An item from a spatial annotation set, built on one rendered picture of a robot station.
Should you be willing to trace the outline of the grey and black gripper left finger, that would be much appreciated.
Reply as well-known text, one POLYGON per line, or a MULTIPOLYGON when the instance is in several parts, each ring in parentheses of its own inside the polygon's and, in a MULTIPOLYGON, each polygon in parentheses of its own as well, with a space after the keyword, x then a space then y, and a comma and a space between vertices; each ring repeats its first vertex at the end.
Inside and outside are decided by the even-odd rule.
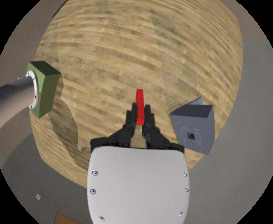
POLYGON ((131 111, 127 110, 126 121, 122 128, 109 137, 93 138, 90 141, 91 154, 95 147, 102 145, 113 145, 113 146, 123 146, 130 147, 131 138, 135 133, 137 125, 137 104, 132 103, 131 111))

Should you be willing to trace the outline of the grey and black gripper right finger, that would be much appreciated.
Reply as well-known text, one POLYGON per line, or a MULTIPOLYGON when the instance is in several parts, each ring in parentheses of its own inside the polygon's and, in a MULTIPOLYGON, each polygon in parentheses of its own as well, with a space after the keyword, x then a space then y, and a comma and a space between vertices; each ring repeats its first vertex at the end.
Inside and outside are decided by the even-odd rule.
POLYGON ((142 136, 146 139, 146 148, 176 149, 184 153, 184 146, 173 142, 171 143, 165 136, 161 134, 160 129, 155 125, 154 113, 151 113, 151 108, 148 104, 146 104, 144 107, 144 117, 145 121, 142 125, 142 136))

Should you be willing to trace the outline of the grey sloped panel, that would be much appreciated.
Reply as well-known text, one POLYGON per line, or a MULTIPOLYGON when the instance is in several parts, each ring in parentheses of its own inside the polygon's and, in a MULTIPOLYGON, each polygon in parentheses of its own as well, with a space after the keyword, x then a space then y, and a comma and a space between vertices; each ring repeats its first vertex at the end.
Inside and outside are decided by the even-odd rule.
POLYGON ((175 109, 170 118, 180 145, 205 155, 210 153, 215 142, 213 105, 203 105, 199 97, 175 109))

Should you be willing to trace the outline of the red peg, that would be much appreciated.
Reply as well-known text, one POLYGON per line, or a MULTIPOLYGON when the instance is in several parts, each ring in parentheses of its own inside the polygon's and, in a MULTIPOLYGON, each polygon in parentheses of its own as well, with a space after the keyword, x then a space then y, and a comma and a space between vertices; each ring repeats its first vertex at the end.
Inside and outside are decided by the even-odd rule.
POLYGON ((143 89, 137 89, 136 104, 137 104, 137 125, 143 125, 145 121, 143 89))

